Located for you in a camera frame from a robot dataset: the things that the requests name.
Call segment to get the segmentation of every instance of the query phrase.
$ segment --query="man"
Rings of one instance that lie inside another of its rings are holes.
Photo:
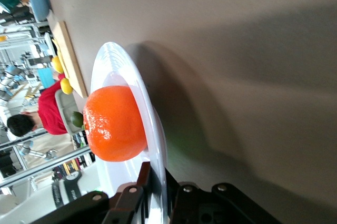
[[[52,135],[67,133],[55,99],[55,93],[61,88],[60,80],[65,76],[56,73],[53,77],[58,81],[41,93],[37,112],[22,112],[7,120],[7,128],[13,135],[24,136],[39,127],[43,127]]]

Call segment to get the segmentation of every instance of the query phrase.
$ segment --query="metal bolt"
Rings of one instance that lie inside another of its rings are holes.
[[[137,192],[137,188],[136,187],[131,187],[128,191],[133,194],[134,192]]]
[[[184,189],[183,189],[185,192],[191,192],[193,191],[193,187],[192,186],[184,186]]]
[[[219,191],[226,191],[226,190],[227,190],[227,187],[226,187],[224,184],[221,184],[221,185],[218,185],[218,186],[217,186],[217,189],[218,189]]]
[[[100,200],[101,198],[102,198],[102,195],[97,194],[97,195],[95,195],[95,196],[93,197],[93,200],[98,201],[98,200]]]

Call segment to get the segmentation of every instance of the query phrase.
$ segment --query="tangerine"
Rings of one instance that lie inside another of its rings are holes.
[[[91,151],[105,161],[126,161],[146,146],[143,122],[128,86],[107,86],[89,95],[83,110]]]

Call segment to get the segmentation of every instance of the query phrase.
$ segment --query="wooden cutting board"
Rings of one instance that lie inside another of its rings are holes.
[[[62,55],[59,55],[59,59],[65,77],[69,79],[70,85],[82,98],[88,97],[65,22],[57,22],[52,32],[61,50]]]

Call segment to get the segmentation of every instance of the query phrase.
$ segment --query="lime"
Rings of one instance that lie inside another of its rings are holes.
[[[83,126],[83,115],[80,112],[73,111],[70,120],[75,127],[82,128],[82,126]]]

